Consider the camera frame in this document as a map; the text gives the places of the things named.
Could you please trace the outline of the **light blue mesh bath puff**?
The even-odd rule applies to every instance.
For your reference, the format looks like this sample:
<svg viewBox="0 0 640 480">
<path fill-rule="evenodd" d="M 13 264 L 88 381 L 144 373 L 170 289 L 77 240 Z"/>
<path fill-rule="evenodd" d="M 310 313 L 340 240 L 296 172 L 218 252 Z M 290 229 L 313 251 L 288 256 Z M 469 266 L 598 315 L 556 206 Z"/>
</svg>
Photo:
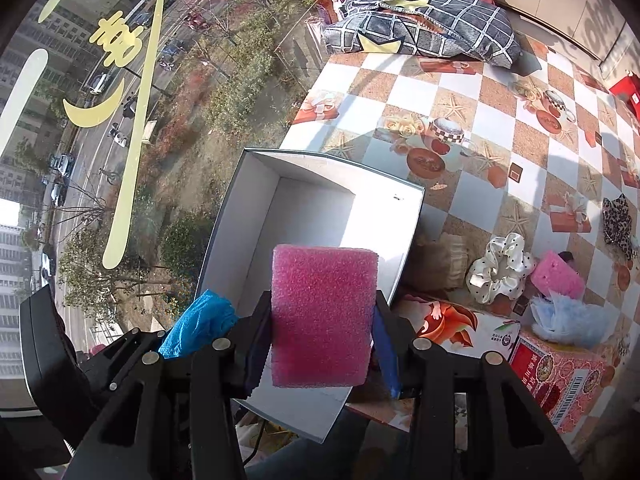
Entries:
<svg viewBox="0 0 640 480">
<path fill-rule="evenodd" d="M 600 344 L 615 318 L 613 311 L 557 292 L 534 297 L 529 307 L 534 319 L 532 330 L 538 338 L 584 349 Z"/>
</svg>

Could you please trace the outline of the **white polka dot scrunchie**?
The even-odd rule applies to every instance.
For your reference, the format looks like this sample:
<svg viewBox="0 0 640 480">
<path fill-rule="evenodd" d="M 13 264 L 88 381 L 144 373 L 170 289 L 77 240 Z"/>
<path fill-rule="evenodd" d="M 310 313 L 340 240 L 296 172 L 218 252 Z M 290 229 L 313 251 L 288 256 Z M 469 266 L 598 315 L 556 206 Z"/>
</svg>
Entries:
<svg viewBox="0 0 640 480">
<path fill-rule="evenodd" d="M 493 236 L 484 255 L 470 265 L 466 288 L 478 304 L 492 304 L 499 295 L 517 300 L 535 266 L 535 258 L 526 252 L 521 234 Z"/>
</svg>

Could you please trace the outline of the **pink foam sponge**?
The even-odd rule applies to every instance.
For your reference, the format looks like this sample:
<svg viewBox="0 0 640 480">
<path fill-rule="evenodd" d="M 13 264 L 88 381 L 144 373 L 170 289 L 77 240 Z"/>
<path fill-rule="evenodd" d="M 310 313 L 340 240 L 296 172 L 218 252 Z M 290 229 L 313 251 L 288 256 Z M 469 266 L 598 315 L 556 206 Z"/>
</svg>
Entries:
<svg viewBox="0 0 640 480">
<path fill-rule="evenodd" d="M 571 252 L 546 252 L 539 260 L 530 281 L 542 296 L 552 292 L 580 299 L 584 294 L 585 280 L 575 269 L 575 259 Z"/>
<path fill-rule="evenodd" d="M 364 383 L 378 284 L 367 249 L 281 244 L 273 249 L 271 377 L 279 388 Z"/>
</svg>

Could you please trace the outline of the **leopard print fabric scrunchie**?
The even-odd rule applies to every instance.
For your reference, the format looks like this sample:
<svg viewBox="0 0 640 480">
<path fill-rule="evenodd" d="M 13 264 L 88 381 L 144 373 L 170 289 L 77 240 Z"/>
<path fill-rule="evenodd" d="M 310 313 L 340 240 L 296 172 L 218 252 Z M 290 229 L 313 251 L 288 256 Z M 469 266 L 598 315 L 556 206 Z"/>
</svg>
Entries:
<svg viewBox="0 0 640 480">
<path fill-rule="evenodd" d="M 602 230 L 605 244 L 615 247 L 626 260 L 632 260 L 637 245 L 631 234 L 632 219 L 629 204 L 624 194 L 615 200 L 602 200 Z"/>
</svg>

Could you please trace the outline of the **floral white tissue box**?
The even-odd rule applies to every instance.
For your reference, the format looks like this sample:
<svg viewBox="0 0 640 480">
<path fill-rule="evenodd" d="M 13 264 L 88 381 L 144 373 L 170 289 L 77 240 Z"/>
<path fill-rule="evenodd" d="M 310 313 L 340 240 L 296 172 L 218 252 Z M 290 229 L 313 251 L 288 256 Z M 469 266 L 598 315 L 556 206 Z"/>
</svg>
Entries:
<svg viewBox="0 0 640 480">
<path fill-rule="evenodd" d="M 495 351 L 507 359 L 521 331 L 518 321 L 431 297 L 402 296 L 395 300 L 392 311 L 406 318 L 419 337 L 473 358 Z M 390 397 L 376 361 L 370 365 L 367 382 L 352 389 L 347 407 L 383 425 L 405 432 L 410 428 L 413 400 Z"/>
</svg>

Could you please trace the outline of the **red patterned carton box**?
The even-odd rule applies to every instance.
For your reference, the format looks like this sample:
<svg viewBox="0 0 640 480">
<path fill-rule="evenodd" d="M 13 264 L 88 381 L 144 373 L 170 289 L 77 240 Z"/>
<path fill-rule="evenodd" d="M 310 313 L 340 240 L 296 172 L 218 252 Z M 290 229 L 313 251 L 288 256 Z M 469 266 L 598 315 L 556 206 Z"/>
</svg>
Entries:
<svg viewBox="0 0 640 480">
<path fill-rule="evenodd" d="M 512 370 L 559 434 L 569 434 L 612 382 L 615 368 L 590 350 L 552 344 L 522 330 Z"/>
</svg>

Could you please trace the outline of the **beige knit pouch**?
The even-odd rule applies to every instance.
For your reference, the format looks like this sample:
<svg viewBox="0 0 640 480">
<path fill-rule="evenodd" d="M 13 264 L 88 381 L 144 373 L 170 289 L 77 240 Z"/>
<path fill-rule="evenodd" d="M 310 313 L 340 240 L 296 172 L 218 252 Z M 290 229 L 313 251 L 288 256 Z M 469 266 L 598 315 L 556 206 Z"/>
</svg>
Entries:
<svg viewBox="0 0 640 480">
<path fill-rule="evenodd" d="M 434 242 L 418 237 L 408 255 L 404 281 L 421 292 L 458 288 L 468 266 L 469 249 L 463 236 L 442 233 Z"/>
</svg>

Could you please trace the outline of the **checkered patterned tablecloth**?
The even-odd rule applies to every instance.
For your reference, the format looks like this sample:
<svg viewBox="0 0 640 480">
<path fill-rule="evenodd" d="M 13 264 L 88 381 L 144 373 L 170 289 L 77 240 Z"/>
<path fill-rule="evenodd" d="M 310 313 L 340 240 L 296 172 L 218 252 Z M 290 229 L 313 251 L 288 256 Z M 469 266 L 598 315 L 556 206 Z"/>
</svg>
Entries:
<svg viewBox="0 0 640 480">
<path fill-rule="evenodd" d="M 424 189 L 416 238 L 466 239 L 469 266 L 491 237 L 525 238 L 535 261 L 571 252 L 582 298 L 615 313 L 591 352 L 615 368 L 569 434 L 577 455 L 614 427 L 639 385 L 639 257 L 604 242 L 602 200 L 624 194 L 639 238 L 639 131 L 623 104 L 536 39 L 510 69 L 471 60 L 334 54 L 284 148 L 328 153 Z"/>
</svg>

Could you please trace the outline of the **white open cardboard box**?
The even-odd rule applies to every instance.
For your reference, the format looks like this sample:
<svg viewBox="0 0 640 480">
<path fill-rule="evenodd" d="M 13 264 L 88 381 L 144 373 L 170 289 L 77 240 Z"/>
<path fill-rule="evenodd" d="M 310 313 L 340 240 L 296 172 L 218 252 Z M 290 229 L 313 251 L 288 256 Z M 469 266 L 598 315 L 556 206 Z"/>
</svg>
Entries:
<svg viewBox="0 0 640 480">
<path fill-rule="evenodd" d="M 279 244 L 370 249 L 378 289 L 393 298 L 424 191 L 383 171 L 328 154 L 247 148 L 209 237 L 198 292 L 228 299 L 240 318 L 271 284 Z"/>
</svg>

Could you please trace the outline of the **red plastic chair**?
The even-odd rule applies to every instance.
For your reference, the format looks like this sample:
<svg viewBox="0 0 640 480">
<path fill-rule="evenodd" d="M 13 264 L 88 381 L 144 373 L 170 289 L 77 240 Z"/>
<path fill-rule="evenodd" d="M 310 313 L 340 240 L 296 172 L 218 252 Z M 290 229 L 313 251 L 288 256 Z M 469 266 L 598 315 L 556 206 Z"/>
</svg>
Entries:
<svg viewBox="0 0 640 480">
<path fill-rule="evenodd" d="M 612 85 L 610 92 L 626 105 L 634 118 L 640 120 L 640 78 L 638 75 L 628 70 L 622 79 Z"/>
</svg>

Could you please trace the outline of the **checkered dark blue pillow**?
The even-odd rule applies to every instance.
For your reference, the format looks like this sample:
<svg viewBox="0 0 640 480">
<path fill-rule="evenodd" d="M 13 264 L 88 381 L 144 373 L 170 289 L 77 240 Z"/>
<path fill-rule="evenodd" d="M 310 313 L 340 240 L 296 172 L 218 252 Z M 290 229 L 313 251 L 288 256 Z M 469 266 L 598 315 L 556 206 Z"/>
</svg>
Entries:
<svg viewBox="0 0 640 480">
<path fill-rule="evenodd" d="M 322 29 L 331 53 L 464 55 L 502 68 L 522 54 L 506 12 L 483 0 L 345 0 L 341 14 Z"/>
</svg>

